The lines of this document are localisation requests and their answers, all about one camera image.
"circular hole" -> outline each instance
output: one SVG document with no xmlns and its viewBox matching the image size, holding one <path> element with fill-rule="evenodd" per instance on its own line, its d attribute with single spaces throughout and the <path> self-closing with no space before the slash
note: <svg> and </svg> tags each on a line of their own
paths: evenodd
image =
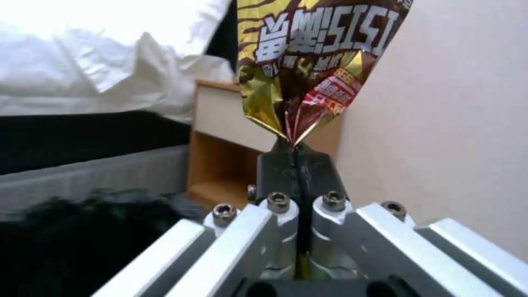
<svg viewBox="0 0 528 297">
<path fill-rule="evenodd" d="M 273 193 L 271 195 L 271 199 L 275 202 L 284 202 L 284 200 L 286 200 L 286 197 L 282 193 Z"/>
<path fill-rule="evenodd" d="M 396 292 L 384 282 L 372 282 L 366 287 L 368 297 L 396 297 Z"/>
<path fill-rule="evenodd" d="M 268 283 L 256 282 L 248 288 L 246 297 L 277 297 L 277 291 Z"/>
<path fill-rule="evenodd" d="M 231 206 L 222 204 L 216 208 L 218 212 L 231 212 Z"/>
<path fill-rule="evenodd" d="M 341 199 L 341 194 L 339 194 L 338 192 L 334 192 L 334 191 L 331 191 L 328 193 L 328 197 L 331 199 L 331 200 L 340 200 Z"/>
<path fill-rule="evenodd" d="M 394 211 L 400 211 L 401 210 L 401 207 L 398 204 L 394 204 L 394 203 L 389 203 L 387 205 L 387 208 L 392 209 Z"/>
</svg>

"snack bag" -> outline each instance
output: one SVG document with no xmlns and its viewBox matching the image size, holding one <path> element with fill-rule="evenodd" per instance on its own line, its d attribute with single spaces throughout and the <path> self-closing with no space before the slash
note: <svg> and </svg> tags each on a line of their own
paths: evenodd
<svg viewBox="0 0 528 297">
<path fill-rule="evenodd" d="M 238 0 L 244 115 L 299 143 L 357 96 L 412 0 Z"/>
</svg>

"wooden nightstand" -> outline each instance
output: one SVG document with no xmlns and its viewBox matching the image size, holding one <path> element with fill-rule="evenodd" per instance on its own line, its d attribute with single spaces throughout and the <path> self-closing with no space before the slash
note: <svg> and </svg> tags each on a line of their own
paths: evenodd
<svg viewBox="0 0 528 297">
<path fill-rule="evenodd" d="M 187 191 L 211 209 L 218 203 L 247 204 L 247 185 L 256 181 L 257 156 L 273 146 L 275 134 L 246 119 L 234 84 L 197 81 L 191 130 Z M 311 133 L 305 142 L 335 156 L 341 119 Z"/>
</svg>

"drawer opening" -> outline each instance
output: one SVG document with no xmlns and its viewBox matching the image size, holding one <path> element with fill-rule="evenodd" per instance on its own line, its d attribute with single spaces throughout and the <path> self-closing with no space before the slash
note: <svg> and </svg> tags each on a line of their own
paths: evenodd
<svg viewBox="0 0 528 297">
<path fill-rule="evenodd" d="M 247 186 L 255 184 L 261 152 L 242 145 L 191 132 L 187 191 L 195 202 L 211 210 L 218 203 L 242 209 Z"/>
</svg>

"bolt head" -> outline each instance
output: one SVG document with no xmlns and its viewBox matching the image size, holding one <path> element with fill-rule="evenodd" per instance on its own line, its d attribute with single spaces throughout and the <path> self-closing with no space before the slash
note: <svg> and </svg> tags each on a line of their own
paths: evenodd
<svg viewBox="0 0 528 297">
<path fill-rule="evenodd" d="M 393 216 L 397 217 L 400 221 L 405 221 L 407 210 L 405 207 L 396 201 L 385 201 L 381 206 L 390 212 Z"/>
<path fill-rule="evenodd" d="M 255 201 L 257 198 L 257 186 L 254 184 L 248 185 L 248 200 Z"/>
<path fill-rule="evenodd" d="M 281 192 L 268 195 L 268 209 L 276 214 L 283 214 L 290 209 L 290 196 Z"/>
<path fill-rule="evenodd" d="M 336 191 L 330 191 L 323 195 L 323 207 L 332 212 L 345 210 L 345 195 Z"/>
<path fill-rule="evenodd" d="M 237 217 L 237 209 L 227 203 L 218 204 L 213 208 L 213 223 L 219 227 L 227 227 Z"/>
</svg>

